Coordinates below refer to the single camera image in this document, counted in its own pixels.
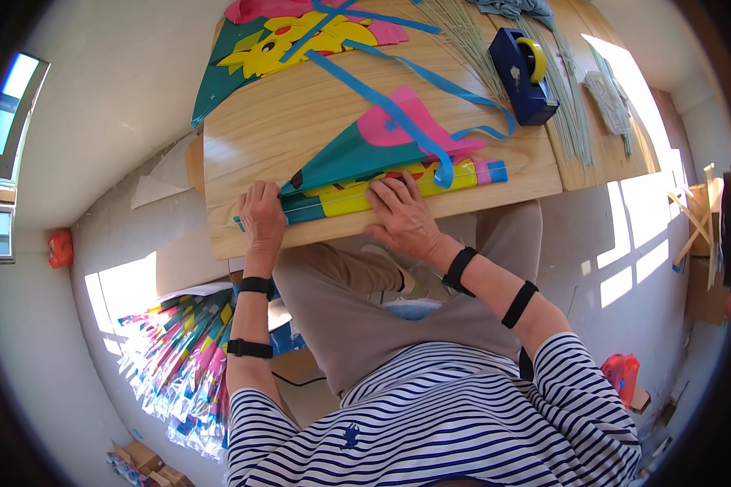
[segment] beige pants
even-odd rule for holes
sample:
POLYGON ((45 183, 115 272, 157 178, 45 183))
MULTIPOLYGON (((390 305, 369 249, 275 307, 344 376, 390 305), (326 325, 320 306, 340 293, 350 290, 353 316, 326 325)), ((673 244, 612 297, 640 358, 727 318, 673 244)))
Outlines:
MULTIPOLYGON (((536 281, 542 242, 539 201, 475 213, 476 248, 518 277, 536 281)), ((287 248, 273 277, 328 386, 342 396, 401 348, 449 341, 517 361, 520 341, 475 297, 457 295, 428 317, 408 321, 364 296, 396 291, 400 272, 387 259, 327 244, 287 248)))

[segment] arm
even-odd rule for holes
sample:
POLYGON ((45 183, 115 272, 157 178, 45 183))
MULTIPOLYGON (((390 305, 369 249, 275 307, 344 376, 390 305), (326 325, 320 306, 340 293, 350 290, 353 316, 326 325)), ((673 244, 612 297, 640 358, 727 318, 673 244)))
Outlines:
MULTIPOLYGON (((249 237, 244 260, 244 278, 270 279, 284 235, 284 213, 274 182, 255 181, 238 201, 239 216, 249 237)), ((233 313, 231 340, 269 344, 268 299, 263 293, 244 291, 238 295, 233 313)), ((257 389, 281 404, 270 363, 264 358, 236 357, 227 354, 227 392, 233 395, 244 388, 257 389)))
MULTIPOLYGON (((371 181, 366 193, 377 217, 383 224, 365 228, 391 248, 427 261, 447 273, 452 260, 463 245, 441 233, 417 183, 404 171, 403 180, 380 179, 371 181)), ((484 256, 475 256, 461 275, 461 284, 474 293, 490 311, 502 319, 517 291, 525 283, 508 270, 497 266, 484 256)), ((531 359, 539 346, 551 336, 571 331, 564 314, 545 297, 536 293, 513 328, 531 359)))

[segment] hand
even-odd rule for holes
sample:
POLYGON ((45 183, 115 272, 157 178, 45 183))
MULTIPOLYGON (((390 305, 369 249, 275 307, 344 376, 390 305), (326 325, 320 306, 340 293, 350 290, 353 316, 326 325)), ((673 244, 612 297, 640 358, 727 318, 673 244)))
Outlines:
POLYGON ((287 223, 278 195, 275 182, 255 181, 238 200, 238 216, 249 238, 245 277, 270 278, 287 223))
POLYGON ((405 183, 395 178, 370 182, 365 197, 383 224, 371 224, 363 231, 446 273, 463 245, 441 233, 416 181, 407 170, 401 174, 405 183))

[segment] stack of kites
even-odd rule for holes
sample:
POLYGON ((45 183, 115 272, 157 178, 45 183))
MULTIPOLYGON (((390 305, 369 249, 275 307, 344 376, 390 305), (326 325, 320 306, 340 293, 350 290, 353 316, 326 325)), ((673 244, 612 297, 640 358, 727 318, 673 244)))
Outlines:
POLYGON ((227 448, 225 346, 234 295, 174 297, 146 313, 119 319, 130 336, 119 360, 142 409, 168 421, 174 443, 222 462, 227 448))

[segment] blue ribbon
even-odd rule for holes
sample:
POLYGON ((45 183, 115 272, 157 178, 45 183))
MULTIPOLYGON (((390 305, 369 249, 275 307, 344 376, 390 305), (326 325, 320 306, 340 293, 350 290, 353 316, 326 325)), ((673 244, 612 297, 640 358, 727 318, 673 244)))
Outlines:
MULTIPOLYGON (((352 5, 353 3, 357 2, 357 1, 358 0, 347 0, 346 2, 342 3, 341 5, 339 5, 335 9, 332 8, 332 7, 328 7, 329 8, 329 11, 326 12, 327 15, 325 15, 325 17, 322 18, 322 20, 320 22, 318 22, 315 26, 313 26, 309 30, 309 32, 303 34, 303 37, 301 37, 300 39, 298 39, 298 41, 295 44, 293 44, 287 50, 287 52, 285 52, 281 56, 281 58, 279 58, 279 62, 282 62, 282 63, 287 62, 293 54, 295 54, 296 52, 298 52, 298 50, 301 47, 303 47, 307 42, 309 42, 309 39, 311 39, 314 36, 314 34, 316 34, 317 32, 319 32, 324 26, 326 26, 333 19, 335 19, 336 18, 336 15, 344 15, 344 10, 349 5, 352 5)), ((318 12, 322 12, 322 10, 318 9, 316 7, 316 5, 314 5, 314 9, 317 10, 318 12)))
POLYGON ((433 180, 438 186, 448 190, 452 186, 452 161, 447 152, 437 143, 435 143, 425 132, 423 132, 415 122, 412 122, 409 116, 400 109, 400 107, 390 98, 384 96, 380 92, 374 90, 370 86, 361 82, 353 75, 347 73, 341 67, 335 65, 325 56, 318 52, 308 50, 305 56, 314 63, 318 64, 322 69, 336 76, 342 83, 349 86, 366 100, 378 105, 387 112, 392 119, 406 132, 409 137, 417 142, 422 149, 429 151, 439 159, 439 167, 433 180))
POLYGON ((433 71, 430 71, 429 69, 425 69, 422 66, 409 61, 407 58, 402 58, 401 56, 393 56, 390 54, 385 54, 385 53, 381 52, 379 49, 376 49, 375 47, 371 47, 370 45, 362 44, 357 41, 350 41, 349 39, 342 42, 341 45, 347 46, 347 47, 355 47, 357 49, 360 49, 361 51, 384 56, 385 58, 397 59, 398 61, 406 64, 408 67, 413 69, 414 72, 419 74, 421 78, 423 78, 428 83, 434 85, 436 88, 439 88, 440 90, 446 91, 449 94, 453 94, 456 97, 462 98, 462 99, 472 102, 472 103, 477 103, 480 105, 487 105, 490 107, 498 108, 501 112, 504 113, 504 116, 506 116, 506 118, 507 118, 509 132, 506 135, 495 130, 493 127, 489 127, 487 125, 480 125, 477 127, 472 127, 470 129, 463 129, 463 130, 455 132, 454 134, 452 134, 452 140, 459 140, 464 135, 466 135, 468 132, 470 132, 472 130, 477 130, 477 129, 487 132, 488 134, 490 134, 491 136, 495 137, 498 140, 507 139, 508 137, 511 137, 511 135, 515 133, 515 127, 517 124, 515 122, 515 117, 512 115, 511 112, 509 112, 506 108, 502 107, 501 105, 497 104, 495 101, 489 100, 485 97, 480 97, 479 95, 466 90, 464 87, 458 86, 455 83, 452 83, 447 78, 444 78, 443 76, 438 75, 438 74, 434 73, 433 71))
POLYGON ((320 0, 312 0, 312 5, 314 5, 314 10, 316 10, 317 12, 336 13, 339 15, 352 15, 353 17, 362 17, 364 19, 383 20, 384 22, 389 22, 391 24, 406 26, 417 30, 424 30, 425 32, 429 32, 431 34, 438 34, 441 32, 441 29, 436 26, 423 24, 422 22, 417 22, 416 20, 401 19, 400 17, 393 17, 392 15, 382 15, 380 13, 374 12, 348 10, 347 7, 351 5, 351 3, 349 2, 345 2, 340 7, 329 7, 328 5, 322 5, 320 3, 320 0))

